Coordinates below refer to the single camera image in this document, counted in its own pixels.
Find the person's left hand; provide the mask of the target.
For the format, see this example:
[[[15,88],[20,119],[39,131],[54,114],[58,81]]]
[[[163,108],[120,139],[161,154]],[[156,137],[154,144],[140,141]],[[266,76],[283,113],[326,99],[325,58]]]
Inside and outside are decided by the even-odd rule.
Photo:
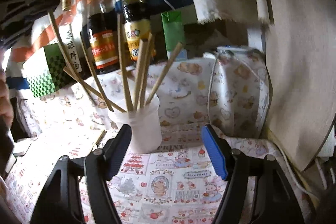
[[[0,79],[0,114],[6,126],[11,128],[14,119],[14,110],[10,102],[9,88],[6,83],[6,75],[1,69]]]

